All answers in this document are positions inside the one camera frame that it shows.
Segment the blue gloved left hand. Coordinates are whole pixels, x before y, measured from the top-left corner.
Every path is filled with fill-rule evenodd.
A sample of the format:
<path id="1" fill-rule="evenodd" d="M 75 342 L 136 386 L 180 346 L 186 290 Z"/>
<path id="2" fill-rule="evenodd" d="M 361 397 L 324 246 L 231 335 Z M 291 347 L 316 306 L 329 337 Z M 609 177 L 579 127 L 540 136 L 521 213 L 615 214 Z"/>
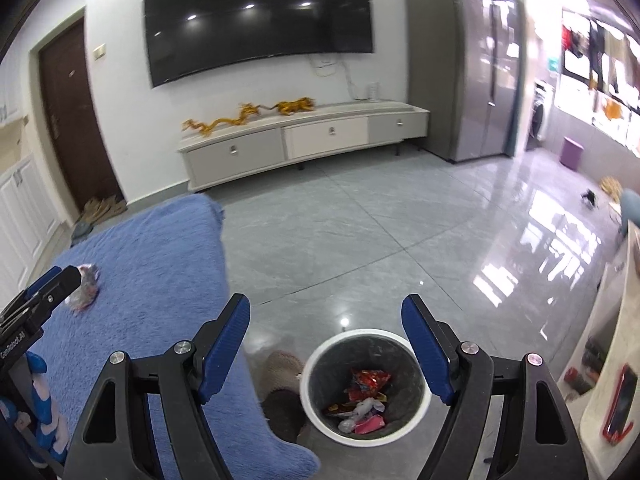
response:
<path id="1" fill-rule="evenodd" d="M 8 374 L 15 392 L 1 395 L 1 414 L 38 469 L 62 468 L 70 444 L 67 420 L 51 394 L 47 370 L 41 356 L 27 351 Z"/>

